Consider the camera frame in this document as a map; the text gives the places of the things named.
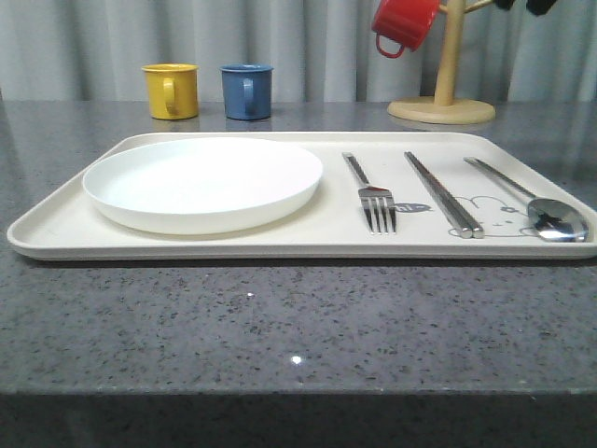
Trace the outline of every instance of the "cutlery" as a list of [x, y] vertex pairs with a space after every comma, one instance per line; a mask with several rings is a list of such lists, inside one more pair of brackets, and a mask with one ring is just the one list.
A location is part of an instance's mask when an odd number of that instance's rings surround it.
[[356, 175], [359, 184], [358, 197], [371, 233], [396, 233], [396, 206], [392, 192], [372, 186], [352, 153], [343, 152], [342, 157]]
[[483, 238], [481, 225], [460, 205], [456, 198], [431, 174], [410, 151], [404, 153], [412, 167], [419, 174], [427, 191], [439, 205], [446, 219], [462, 238]]
[[511, 187], [531, 198], [526, 206], [527, 215], [544, 240], [556, 243], [587, 241], [589, 226], [586, 219], [573, 206], [555, 199], [539, 198], [484, 161], [473, 157], [465, 157], [465, 161], [479, 168], [486, 175], [493, 175], [507, 182]]

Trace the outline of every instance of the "fork tines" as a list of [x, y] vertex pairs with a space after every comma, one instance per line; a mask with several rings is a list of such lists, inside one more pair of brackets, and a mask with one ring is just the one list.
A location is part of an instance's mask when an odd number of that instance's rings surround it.
[[396, 206], [391, 196], [362, 197], [361, 204], [371, 233], [396, 233]]

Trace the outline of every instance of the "fork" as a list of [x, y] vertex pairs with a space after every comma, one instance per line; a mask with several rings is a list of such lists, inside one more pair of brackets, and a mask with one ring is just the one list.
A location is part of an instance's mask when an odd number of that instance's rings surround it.
[[342, 152], [342, 157], [356, 175], [359, 184], [358, 197], [371, 233], [396, 233], [396, 205], [392, 192], [372, 186], [352, 153]]

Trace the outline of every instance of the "blue mug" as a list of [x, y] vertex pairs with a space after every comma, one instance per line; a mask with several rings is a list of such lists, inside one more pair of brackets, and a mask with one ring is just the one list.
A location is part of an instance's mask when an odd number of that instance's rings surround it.
[[229, 119], [266, 119], [271, 115], [271, 71], [265, 64], [223, 65], [224, 109]]

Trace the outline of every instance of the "black object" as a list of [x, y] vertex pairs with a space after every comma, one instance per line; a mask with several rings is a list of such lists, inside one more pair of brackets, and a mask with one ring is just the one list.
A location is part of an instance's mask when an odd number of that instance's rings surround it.
[[[497, 7], [505, 10], [510, 10], [516, 0], [493, 0]], [[553, 4], [558, 0], [528, 0], [526, 2], [526, 8], [535, 14], [536, 16], [542, 16], [547, 14], [548, 11], [553, 7]]]
[[493, 0], [497, 7], [502, 9], [510, 10], [512, 5], [514, 5], [515, 0]]
[[557, 0], [528, 0], [526, 2], [526, 8], [536, 16], [542, 16], [543, 14], [547, 14], [556, 1]]

